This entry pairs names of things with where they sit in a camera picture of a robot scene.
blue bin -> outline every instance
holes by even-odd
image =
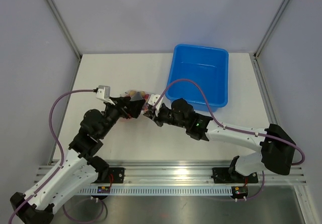
[[[211,110],[228,102],[228,52],[224,49],[179,44],[175,47],[168,84],[187,78],[196,82],[205,93]],[[178,82],[167,92],[172,101],[184,98],[195,110],[208,111],[199,90],[189,82]]]

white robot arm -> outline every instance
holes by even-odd
[[[11,197],[14,209],[25,202],[17,213],[24,223],[48,224],[62,205],[82,188],[93,182],[106,183],[110,174],[109,165],[100,157],[94,156],[103,145],[100,140],[120,117],[137,118],[143,106],[147,107],[144,116],[158,126],[163,126],[164,123],[174,125],[184,128],[186,134],[195,140],[221,140],[254,150],[253,154],[236,156],[232,160],[230,167],[223,173],[224,181],[243,183],[251,173],[266,169],[281,175],[289,174],[294,147],[263,136],[270,134],[294,143],[278,125],[270,124],[266,129],[253,129],[221,123],[222,127],[212,117],[196,113],[184,99],[173,101],[169,109],[162,103],[160,95],[152,94],[146,102],[145,99],[133,100],[131,97],[112,98],[108,86],[99,86],[95,92],[97,99],[106,104],[105,111],[92,109],[86,112],[78,134],[65,152],[63,164],[58,162],[32,188],[25,193],[16,192]],[[252,131],[255,135],[229,130],[231,128]],[[48,181],[55,171],[57,173]],[[46,185],[41,191],[34,194],[44,183]]]

purple cable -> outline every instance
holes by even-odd
[[[211,115],[212,119],[215,121],[215,123],[216,123],[216,124],[218,124],[218,126],[223,127],[223,124],[222,124],[221,122],[219,122],[219,121],[215,118],[215,116],[213,115],[213,113],[212,113],[212,111],[211,111],[211,108],[210,108],[210,105],[209,105],[209,103],[208,103],[208,100],[207,100],[207,98],[206,98],[206,95],[203,93],[203,91],[202,91],[202,89],[200,88],[200,86],[198,86],[198,84],[197,84],[197,83],[195,83],[194,81],[192,81],[192,80],[190,80],[190,79],[178,79],[178,80],[175,80],[175,81],[171,82],[171,83],[166,87],[166,89],[162,92],[162,94],[160,95],[159,99],[156,101],[156,103],[154,104],[154,106],[153,106],[153,107],[155,107],[155,106],[160,102],[160,100],[161,100],[161,99],[162,99],[162,97],[165,95],[165,93],[167,92],[167,90],[168,90],[171,86],[173,86],[175,83],[178,83],[178,82],[190,82],[190,83],[194,84],[194,85],[198,88],[198,90],[200,91],[200,93],[201,93],[202,97],[204,98],[205,103],[206,103],[206,105],[207,105],[207,108],[208,108],[208,110],[209,110],[209,113],[210,113],[210,115]],[[245,133],[245,134],[256,135],[256,133],[255,133],[255,132],[252,132],[252,131],[241,130],[241,129],[237,129],[237,128],[233,128],[233,127],[229,127],[229,126],[226,126],[225,128],[226,128],[226,129],[228,129],[228,130],[235,131],[235,132],[241,132],[241,133]],[[294,145],[293,143],[291,143],[291,142],[289,142],[289,141],[286,141],[286,140],[284,140],[284,139],[281,139],[281,138],[279,138],[279,137],[275,137],[275,136],[269,135],[269,134],[259,133],[258,135],[259,135],[259,136],[262,136],[262,137],[268,137],[268,138],[271,138],[271,139],[274,139],[274,140],[280,141],[280,142],[282,142],[282,143],[284,143],[284,144],[287,144],[287,145],[289,145],[289,146],[292,146],[292,147],[293,147],[293,148],[295,148],[297,151],[299,151],[299,153],[300,153],[300,154],[301,154],[301,156],[302,156],[302,159],[301,159],[299,162],[292,163],[292,165],[300,165],[300,164],[302,164],[302,163],[305,161],[305,154],[304,154],[304,152],[303,152],[303,151],[302,151],[298,146]]]
[[[57,100],[54,102],[54,104],[52,105],[50,112],[49,112],[49,129],[50,132],[52,134],[52,136],[55,139],[55,142],[57,143],[58,147],[59,147],[59,151],[60,151],[60,155],[61,155],[61,160],[60,160],[60,166],[48,177],[48,179],[46,181],[44,181],[44,183],[42,185],[40,185],[34,192],[34,194],[30,195],[25,201],[23,201],[18,207],[17,209],[15,209],[15,211],[12,213],[12,215],[9,218],[8,223],[12,224],[12,221],[15,217],[15,215],[18,213],[18,211],[29,201],[31,200],[31,198],[36,195],[55,175],[56,173],[60,170],[60,167],[63,165],[64,163],[64,150],[62,148],[61,143],[59,142],[53,127],[52,127],[52,114],[53,111],[55,109],[55,106],[57,105],[57,103],[65,96],[71,95],[73,93],[77,93],[77,92],[94,92],[95,90],[76,90],[76,91],[70,91],[70,92],[66,92],[65,94],[61,95],[60,97],[57,98]]]
[[[74,222],[76,222],[76,223],[81,223],[81,224],[90,224],[90,223],[94,223],[94,222],[96,222],[100,217],[101,217],[101,215],[103,214],[103,211],[104,211],[104,208],[106,209],[106,212],[107,212],[107,206],[106,206],[106,204],[104,203],[104,201],[102,201],[102,200],[100,200],[100,199],[98,199],[99,201],[100,201],[100,203],[102,204],[102,208],[101,208],[101,211],[100,211],[100,213],[93,219],[93,220],[90,220],[90,221],[80,221],[80,220],[77,220],[77,219],[75,219],[75,218],[73,218],[73,217],[71,217],[68,213],[67,213],[67,211],[66,211],[66,208],[65,208],[65,205],[63,205],[62,206],[62,210],[63,210],[63,212],[64,212],[64,214],[65,214],[65,216],[69,219],[69,220],[71,220],[71,221],[74,221]]]
[[[262,171],[262,175],[263,175],[263,180],[262,180],[262,185],[260,187],[260,189],[257,191],[257,193],[249,198],[247,198],[247,200],[253,200],[255,199],[264,189],[264,185],[265,185],[265,174],[264,171]]]

